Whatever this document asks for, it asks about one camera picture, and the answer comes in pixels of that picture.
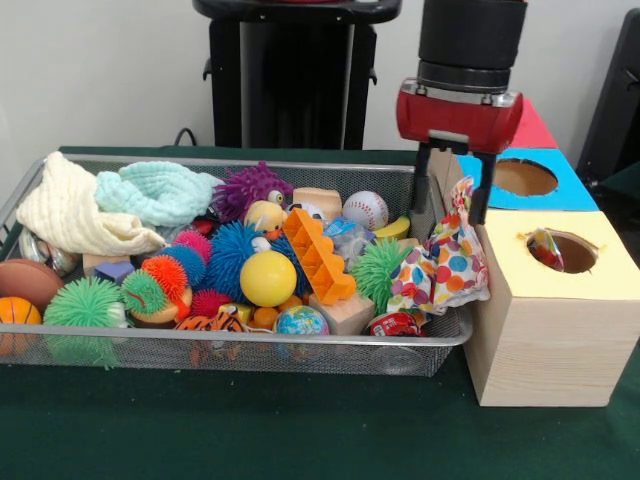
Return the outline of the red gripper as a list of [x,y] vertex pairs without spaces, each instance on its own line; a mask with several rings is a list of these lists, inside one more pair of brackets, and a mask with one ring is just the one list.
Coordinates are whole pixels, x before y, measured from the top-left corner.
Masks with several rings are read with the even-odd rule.
[[471,93],[427,87],[415,78],[403,81],[396,101],[400,136],[419,144],[413,177],[412,211],[424,213],[430,182],[432,140],[463,144],[481,162],[469,223],[483,225],[493,185],[496,155],[510,146],[524,111],[519,92]]

